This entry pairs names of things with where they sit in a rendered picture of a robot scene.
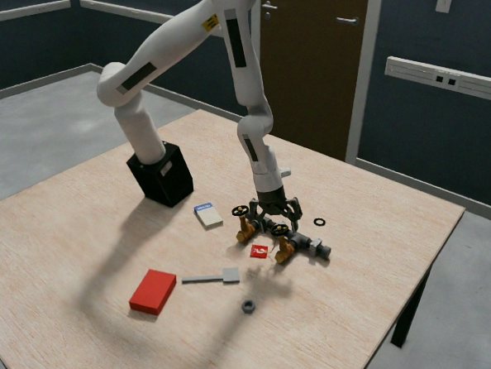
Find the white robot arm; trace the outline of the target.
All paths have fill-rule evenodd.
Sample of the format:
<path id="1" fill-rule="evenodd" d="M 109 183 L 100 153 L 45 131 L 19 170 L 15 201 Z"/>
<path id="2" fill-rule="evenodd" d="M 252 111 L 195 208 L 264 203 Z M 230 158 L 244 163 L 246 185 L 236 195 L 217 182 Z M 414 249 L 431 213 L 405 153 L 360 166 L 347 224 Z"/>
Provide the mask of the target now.
<path id="1" fill-rule="evenodd" d="M 237 136 L 250 159 L 255 189 L 263 193 L 274 191 L 283 185 L 283 177 L 292 174 L 290 168 L 278 167 L 274 148 L 263 141 L 272 130 L 273 115 L 250 38 L 248 11 L 255 2 L 202 0 L 154 31 L 126 65 L 114 62 L 103 69 L 98 98 L 104 105 L 116 107 L 115 117 L 142 164 L 160 161 L 165 148 L 140 90 L 221 27 L 236 99 L 248 110 L 237 124 Z"/>

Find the brass valve manifold with black handwheels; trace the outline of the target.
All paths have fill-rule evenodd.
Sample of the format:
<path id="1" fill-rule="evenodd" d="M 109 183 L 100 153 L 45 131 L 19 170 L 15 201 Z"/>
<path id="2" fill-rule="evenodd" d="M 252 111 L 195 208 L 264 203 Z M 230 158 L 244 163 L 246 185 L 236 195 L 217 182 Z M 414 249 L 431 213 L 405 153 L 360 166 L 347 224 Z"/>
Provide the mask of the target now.
<path id="1" fill-rule="evenodd" d="M 244 208 L 246 208 L 246 211 L 243 210 Z M 238 212 L 234 213 L 235 211 Z M 255 230 L 260 228 L 258 221 L 251 220 L 248 206 L 237 206 L 231 212 L 232 215 L 239 216 L 241 221 L 241 230 L 236 234 L 236 239 L 239 242 L 243 242 L 250 238 L 250 235 L 253 235 Z M 246 218 L 251 221 L 251 224 L 248 224 Z M 286 222 L 282 220 L 275 223 L 272 221 L 272 219 L 265 216 L 264 219 L 267 229 L 269 228 L 271 234 L 274 237 L 278 236 L 277 239 L 279 239 L 279 251 L 276 252 L 274 257 L 277 262 L 285 262 L 286 258 L 288 259 L 289 255 L 293 254 L 294 249 L 297 249 L 299 246 L 309 248 L 309 256 L 312 257 L 315 257 L 318 253 L 325 258 L 330 256 L 331 248 L 328 246 L 323 246 L 321 238 L 316 237 L 314 240 L 311 240 L 310 237 L 307 237 L 300 232 L 293 233 L 293 230 L 288 229 L 288 225 L 286 225 Z M 285 241 L 284 237 L 288 238 L 288 243 Z"/>

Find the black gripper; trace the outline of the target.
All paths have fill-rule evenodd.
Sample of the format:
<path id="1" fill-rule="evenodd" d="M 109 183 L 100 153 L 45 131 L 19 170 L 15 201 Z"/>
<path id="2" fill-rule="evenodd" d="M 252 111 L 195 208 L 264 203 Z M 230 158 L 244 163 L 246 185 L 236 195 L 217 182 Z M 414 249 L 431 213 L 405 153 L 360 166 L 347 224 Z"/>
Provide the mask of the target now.
<path id="1" fill-rule="evenodd" d="M 296 233 L 298 230 L 298 220 L 300 220 L 303 216 L 298 198 L 293 197 L 293 199 L 286 199 L 284 185 L 274 191 L 263 193 L 256 190 L 256 193 L 258 200 L 253 198 L 249 202 L 250 218 L 251 220 L 258 221 L 262 233 L 266 233 L 267 231 L 267 226 L 264 219 L 266 213 L 270 216 L 282 214 L 285 218 L 288 218 L 291 221 L 293 233 Z M 293 211 L 288 204 L 291 208 L 293 207 Z M 263 209 L 260 215 L 257 213 L 258 205 Z M 286 212 L 284 210 L 286 210 Z"/>

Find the red tag with gold chain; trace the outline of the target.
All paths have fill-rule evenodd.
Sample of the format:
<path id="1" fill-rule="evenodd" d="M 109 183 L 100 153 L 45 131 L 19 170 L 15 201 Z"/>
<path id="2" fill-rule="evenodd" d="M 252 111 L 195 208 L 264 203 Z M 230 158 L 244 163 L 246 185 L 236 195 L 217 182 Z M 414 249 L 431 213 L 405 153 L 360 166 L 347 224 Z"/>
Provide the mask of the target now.
<path id="1" fill-rule="evenodd" d="M 274 250 L 274 248 L 275 246 L 273 246 L 272 251 Z M 269 253 L 272 253 L 272 251 L 270 251 Z M 268 253 L 268 247 L 252 244 L 250 256 L 266 258 L 267 254 L 269 253 Z"/>

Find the red rectangular block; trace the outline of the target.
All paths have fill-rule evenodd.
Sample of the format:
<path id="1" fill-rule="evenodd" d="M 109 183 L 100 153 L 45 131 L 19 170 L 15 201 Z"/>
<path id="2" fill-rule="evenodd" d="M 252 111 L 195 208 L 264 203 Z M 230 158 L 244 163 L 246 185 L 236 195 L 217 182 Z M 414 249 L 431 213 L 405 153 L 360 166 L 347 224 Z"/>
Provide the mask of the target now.
<path id="1" fill-rule="evenodd" d="M 175 274 L 149 269 L 130 298 L 130 309 L 160 315 L 177 283 Z"/>

